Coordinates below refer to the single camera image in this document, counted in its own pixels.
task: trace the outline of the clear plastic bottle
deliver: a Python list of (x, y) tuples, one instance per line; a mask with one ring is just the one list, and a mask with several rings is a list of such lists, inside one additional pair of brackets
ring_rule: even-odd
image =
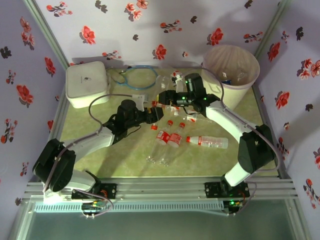
[(156, 163), (158, 159), (162, 157), (165, 151), (165, 145), (167, 144), (170, 138), (170, 128), (174, 124), (173, 121), (169, 120), (166, 123), (165, 128), (161, 129), (157, 136), (155, 137), (152, 150), (150, 154), (146, 157), (148, 162)]
[(179, 127), (171, 134), (164, 151), (163, 156), (160, 159), (160, 164), (164, 164), (166, 167), (173, 161), (177, 148), (182, 141), (182, 132), (185, 128), (185, 124), (181, 122)]
[[(151, 106), (152, 107), (158, 107), (158, 108), (165, 108), (166, 106), (158, 103), (158, 95), (159, 93), (168, 90), (169, 87), (169, 78), (166, 76), (157, 76), (155, 79), (155, 84), (154, 84), (154, 91), (153, 95), (151, 96)], [(151, 129), (157, 130), (158, 129), (158, 123), (155, 122), (151, 125)]]
[(214, 136), (187, 136), (186, 142), (191, 144), (198, 144), (200, 146), (209, 148), (228, 148), (228, 138), (214, 137)]
[(174, 111), (173, 112), (173, 115), (174, 116), (180, 116), (183, 118), (183, 120), (187, 120), (189, 122), (193, 122), (195, 123), (196, 121), (199, 121), (199, 122), (206, 122), (206, 123), (212, 123), (213, 121), (210, 120), (209, 118), (198, 118), (199, 114), (194, 111), (194, 110), (187, 110), (186, 111), (188, 114), (186, 114), (184, 111)]

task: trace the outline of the red bottle label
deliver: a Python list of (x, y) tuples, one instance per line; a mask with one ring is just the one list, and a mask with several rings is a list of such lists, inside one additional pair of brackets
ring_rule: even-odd
[(157, 139), (161, 139), (163, 140), (165, 143), (168, 142), (169, 138), (170, 138), (170, 134), (168, 134), (165, 131), (159, 131), (158, 135), (156, 136)]
[(182, 137), (179, 134), (172, 133), (169, 141), (175, 142), (180, 145)]

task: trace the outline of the white trash can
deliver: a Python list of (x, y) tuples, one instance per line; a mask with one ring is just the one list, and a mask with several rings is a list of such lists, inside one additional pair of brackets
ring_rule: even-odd
[[(214, 72), (219, 79), (230, 81), (223, 84), (223, 102), (234, 109), (254, 84), (260, 73), (257, 59), (247, 50), (233, 45), (216, 45), (204, 56), (203, 67)], [(221, 98), (222, 91), (218, 80), (208, 71), (202, 70), (201, 76), (207, 94)]]

